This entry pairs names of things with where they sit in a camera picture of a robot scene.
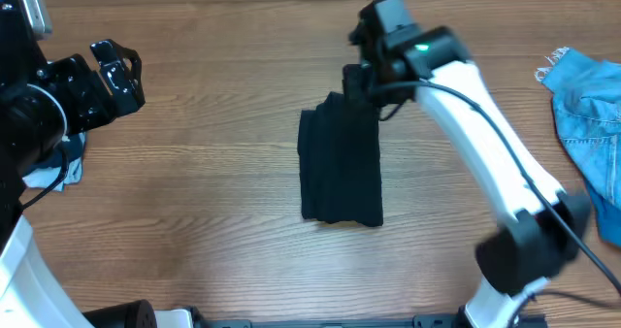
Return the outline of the black t-shirt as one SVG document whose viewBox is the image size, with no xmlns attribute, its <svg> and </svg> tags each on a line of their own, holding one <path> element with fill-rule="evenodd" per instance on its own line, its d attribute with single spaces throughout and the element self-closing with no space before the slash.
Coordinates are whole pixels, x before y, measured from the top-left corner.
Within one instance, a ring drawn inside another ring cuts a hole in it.
<svg viewBox="0 0 621 328">
<path fill-rule="evenodd" d="M 301 112 L 297 152 L 304 219 L 383 224 L 378 114 L 331 92 Z"/>
</svg>

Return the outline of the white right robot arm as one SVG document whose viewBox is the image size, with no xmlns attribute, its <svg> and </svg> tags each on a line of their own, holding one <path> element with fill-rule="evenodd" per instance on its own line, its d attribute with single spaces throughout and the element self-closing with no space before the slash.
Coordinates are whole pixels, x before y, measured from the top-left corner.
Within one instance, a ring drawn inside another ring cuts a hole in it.
<svg viewBox="0 0 621 328">
<path fill-rule="evenodd" d="M 349 41 L 360 61 L 343 69 L 343 87 L 382 108 L 417 103 L 444 131 L 496 214 L 498 230 L 474 251 L 475 295 L 454 314 L 424 315 L 443 327 L 536 327 L 524 306 L 578 255 L 590 213 L 545 171 L 492 99 L 471 54 L 441 26 L 361 22 Z"/>
</svg>

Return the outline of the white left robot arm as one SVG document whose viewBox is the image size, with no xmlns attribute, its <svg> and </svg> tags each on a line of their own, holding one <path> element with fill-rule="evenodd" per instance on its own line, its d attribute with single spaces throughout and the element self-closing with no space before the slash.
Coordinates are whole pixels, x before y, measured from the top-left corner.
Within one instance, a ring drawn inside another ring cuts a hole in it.
<svg viewBox="0 0 621 328">
<path fill-rule="evenodd" d="M 93 71 L 76 54 L 47 62 L 37 42 L 15 37 L 1 48 L 1 324 L 4 327 L 192 327 L 188 309 L 157 311 L 147 300 L 81 312 L 52 274 L 23 212 L 23 180 L 61 139 L 141 108 L 141 59 L 112 40 L 92 45 Z"/>
</svg>

